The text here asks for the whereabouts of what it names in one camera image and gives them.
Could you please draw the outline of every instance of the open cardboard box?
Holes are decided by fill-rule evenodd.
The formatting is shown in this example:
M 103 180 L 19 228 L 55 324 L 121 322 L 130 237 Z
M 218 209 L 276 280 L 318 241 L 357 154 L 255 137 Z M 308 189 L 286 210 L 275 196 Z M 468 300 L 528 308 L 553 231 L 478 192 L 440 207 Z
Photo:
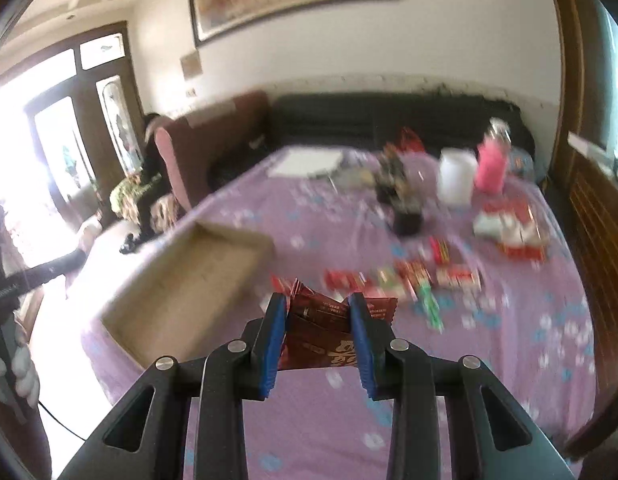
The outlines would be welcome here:
M 102 323 L 144 368 L 165 355 L 198 357 L 273 250 L 266 235 L 193 222 L 107 306 Z

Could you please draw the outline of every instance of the black pants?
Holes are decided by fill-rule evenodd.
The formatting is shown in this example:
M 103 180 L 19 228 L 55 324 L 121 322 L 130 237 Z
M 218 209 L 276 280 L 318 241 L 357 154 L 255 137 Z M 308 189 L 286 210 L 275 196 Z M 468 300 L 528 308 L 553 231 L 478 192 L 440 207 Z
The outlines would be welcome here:
M 135 202 L 138 208 L 138 221 L 140 222 L 140 232 L 142 234 L 151 234 L 153 232 L 151 229 L 151 206 L 161 196 L 169 192 L 171 192 L 169 182 L 163 178 L 147 189 Z

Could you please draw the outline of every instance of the silver screw head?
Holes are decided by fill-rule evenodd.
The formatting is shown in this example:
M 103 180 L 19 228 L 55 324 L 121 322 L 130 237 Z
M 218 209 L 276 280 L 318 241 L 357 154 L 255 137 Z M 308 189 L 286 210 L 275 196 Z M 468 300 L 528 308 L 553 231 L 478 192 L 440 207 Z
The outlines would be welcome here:
M 170 357 L 161 357 L 155 362 L 155 367 L 161 371 L 168 370 L 172 366 L 173 366 L 173 359 L 171 359 Z
M 235 339 L 227 345 L 227 349 L 233 354 L 239 354 L 247 349 L 247 344 L 241 339 Z
M 476 370 L 480 368 L 480 359 L 475 355 L 466 355 L 463 357 L 463 366 L 465 368 L 470 368 L 470 370 Z
M 409 348 L 409 341 L 405 341 L 404 339 L 394 339 L 389 344 L 392 350 L 397 352 L 404 352 L 407 348 Z

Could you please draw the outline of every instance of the sheet of paper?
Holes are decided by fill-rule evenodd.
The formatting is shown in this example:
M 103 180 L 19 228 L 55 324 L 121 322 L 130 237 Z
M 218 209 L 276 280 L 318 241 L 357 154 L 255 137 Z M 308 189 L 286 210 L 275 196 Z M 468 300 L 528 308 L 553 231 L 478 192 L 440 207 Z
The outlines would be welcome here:
M 269 170 L 269 176 L 306 178 L 337 170 L 342 150 L 329 148 L 291 148 L 287 156 Z

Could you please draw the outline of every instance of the bottle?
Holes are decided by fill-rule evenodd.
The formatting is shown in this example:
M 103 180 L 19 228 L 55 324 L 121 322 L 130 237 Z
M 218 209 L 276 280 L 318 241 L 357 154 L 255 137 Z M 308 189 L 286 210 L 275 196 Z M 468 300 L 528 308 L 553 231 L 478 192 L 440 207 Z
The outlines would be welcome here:
M 511 150 L 509 124 L 491 118 L 483 143 L 478 146 L 478 171 L 474 181 L 477 189 L 490 194 L 502 193 Z

